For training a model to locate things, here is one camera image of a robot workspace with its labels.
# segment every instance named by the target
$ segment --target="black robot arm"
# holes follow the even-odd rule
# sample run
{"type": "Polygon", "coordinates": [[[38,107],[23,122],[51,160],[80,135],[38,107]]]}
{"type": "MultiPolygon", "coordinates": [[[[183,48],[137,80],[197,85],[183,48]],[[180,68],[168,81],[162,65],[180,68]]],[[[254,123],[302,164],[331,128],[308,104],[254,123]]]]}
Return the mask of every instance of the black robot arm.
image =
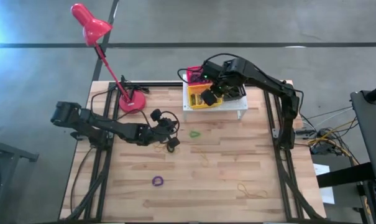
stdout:
{"type": "Polygon", "coordinates": [[[281,82],[259,70],[253,63],[243,58],[228,60],[219,66],[205,61],[202,66],[201,77],[211,80],[210,90],[202,92],[201,97],[207,105],[217,101],[216,97],[228,94],[232,88],[245,83],[254,85],[271,94],[280,97],[282,102],[283,127],[279,131],[278,143],[283,149],[293,149],[295,133],[293,120],[298,115],[300,99],[297,97],[291,84],[281,82]]]}
{"type": "Polygon", "coordinates": [[[77,132],[71,133],[74,138],[78,135],[87,136],[90,143],[98,147],[108,144],[109,133],[118,135],[128,143],[138,146],[148,146],[154,142],[167,141],[167,149],[172,152],[179,145],[177,138],[170,135],[176,133],[177,121],[161,118],[162,112],[156,109],[150,117],[158,122],[156,127],[144,123],[120,123],[93,113],[89,109],[81,108],[78,103],[58,102],[51,122],[56,126],[73,128],[77,132]]]}

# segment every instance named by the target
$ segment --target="concrete floor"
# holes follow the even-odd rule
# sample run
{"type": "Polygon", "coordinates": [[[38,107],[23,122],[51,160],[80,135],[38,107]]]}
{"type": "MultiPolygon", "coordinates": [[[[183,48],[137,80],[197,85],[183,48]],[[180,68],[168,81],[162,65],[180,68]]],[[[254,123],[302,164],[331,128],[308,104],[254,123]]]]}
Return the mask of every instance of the concrete floor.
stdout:
{"type": "MultiPolygon", "coordinates": [[[[108,19],[112,0],[80,2],[108,19]]],[[[0,43],[82,43],[81,27],[69,13],[73,3],[0,0],[0,43]]],[[[110,37],[116,42],[376,42],[376,0],[121,0],[110,37]]],[[[305,92],[306,116],[349,106],[350,92],[376,87],[376,47],[108,49],[107,56],[129,80],[177,80],[178,68],[220,52],[292,79],[305,92]]],[[[40,153],[37,163],[19,164],[3,223],[57,219],[76,142],[50,117],[57,101],[85,105],[95,63],[92,49],[0,49],[0,141],[40,153]]],[[[102,69],[99,79],[111,76],[102,69]]],[[[322,127],[353,117],[350,111],[322,127]]],[[[368,161],[358,128],[344,139],[361,162],[368,161]]],[[[333,220],[360,221],[348,217],[350,209],[327,210],[333,220]]]]}

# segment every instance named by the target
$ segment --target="wooden table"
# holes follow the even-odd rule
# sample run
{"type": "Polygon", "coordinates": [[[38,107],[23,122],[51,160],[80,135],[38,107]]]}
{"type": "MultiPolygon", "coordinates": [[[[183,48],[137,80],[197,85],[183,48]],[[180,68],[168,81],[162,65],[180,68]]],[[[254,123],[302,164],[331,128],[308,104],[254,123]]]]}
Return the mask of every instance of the wooden table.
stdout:
{"type": "MultiPolygon", "coordinates": [[[[107,88],[108,82],[94,82],[88,106],[94,94],[107,88]]],[[[115,139],[103,222],[285,221],[263,91],[246,88],[249,110],[242,121],[236,120],[235,113],[197,112],[190,114],[188,122],[184,123],[181,89],[151,87],[144,109],[147,115],[159,108],[178,116],[181,144],[174,154],[164,151],[157,144],[144,147],[115,139]],[[191,138],[191,131],[201,135],[191,138]],[[152,178],[156,175],[164,178],[163,186],[152,186],[152,178]],[[238,184],[244,184],[249,195],[239,191],[238,184]]],[[[94,99],[95,113],[103,112],[105,99],[106,95],[94,99]]],[[[145,122],[140,113],[129,114],[120,121],[145,122]]],[[[301,125],[301,119],[296,119],[295,126],[301,125]]],[[[71,185],[88,150],[87,141],[80,141],[76,147],[61,218],[70,214],[71,185]]],[[[308,148],[296,146],[291,153],[301,192],[314,209],[325,217],[308,148]]],[[[76,183],[74,207],[87,192],[93,159],[94,150],[76,183]]],[[[293,216],[296,217],[290,191],[289,198],[293,216]]]]}

